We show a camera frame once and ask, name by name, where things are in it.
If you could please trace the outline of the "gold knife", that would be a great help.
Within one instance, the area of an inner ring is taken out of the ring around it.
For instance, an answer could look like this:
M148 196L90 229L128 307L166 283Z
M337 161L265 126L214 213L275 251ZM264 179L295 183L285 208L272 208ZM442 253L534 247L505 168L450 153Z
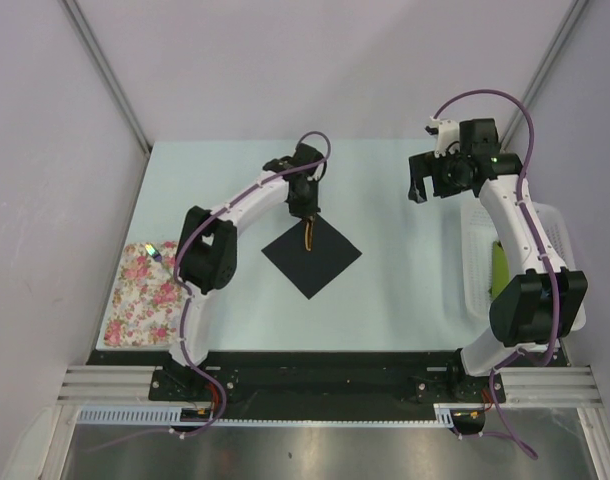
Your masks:
M310 216L304 220L304 247L307 252L311 252L313 249L313 230L316 217Z

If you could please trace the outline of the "black paper napkin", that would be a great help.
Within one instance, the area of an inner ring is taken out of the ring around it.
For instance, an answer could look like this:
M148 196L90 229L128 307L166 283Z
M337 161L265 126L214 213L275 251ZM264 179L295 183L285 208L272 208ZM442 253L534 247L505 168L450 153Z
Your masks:
M310 250L306 248L305 231L304 222L295 224L265 246L262 253L305 298L312 299L362 252L321 216L313 223Z

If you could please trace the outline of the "iridescent rainbow fork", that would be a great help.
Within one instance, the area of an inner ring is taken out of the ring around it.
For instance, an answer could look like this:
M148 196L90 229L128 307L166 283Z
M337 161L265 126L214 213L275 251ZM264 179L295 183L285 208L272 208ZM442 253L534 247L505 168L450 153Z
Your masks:
M145 250L146 250L147 254L156 263L158 263L163 270L168 270L168 267L165 264L164 257L163 257L163 255L160 253L160 251L157 248L155 248L151 243L146 243L145 244Z

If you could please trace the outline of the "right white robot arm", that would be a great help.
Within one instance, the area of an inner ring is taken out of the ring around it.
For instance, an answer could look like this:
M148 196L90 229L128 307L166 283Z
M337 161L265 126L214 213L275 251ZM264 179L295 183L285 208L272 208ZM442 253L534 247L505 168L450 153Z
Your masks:
M425 129L435 146L409 159L409 199L426 202L427 181L434 197L472 192L491 218L509 269L508 284L489 308L488 328L459 350L446 376L448 393L469 401L481 391L481 377L514 359L525 356L539 366L551 360L556 343L576 325L588 280L556 252L533 206L525 165L502 149L493 119L433 117Z

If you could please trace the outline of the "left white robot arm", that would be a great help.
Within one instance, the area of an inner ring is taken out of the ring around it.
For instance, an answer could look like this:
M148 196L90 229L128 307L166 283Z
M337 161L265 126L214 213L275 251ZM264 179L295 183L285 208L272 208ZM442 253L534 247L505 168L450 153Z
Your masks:
M200 368L209 353L205 337L213 297L232 280L238 240L272 208L286 204L305 224L304 246L313 249L313 226L320 212L319 182L331 155L300 140L291 155L267 162L240 193L212 209L191 208L184 220L175 256L173 280L186 292L177 340L170 348L177 369L171 387L182 398L199 397L216 380Z

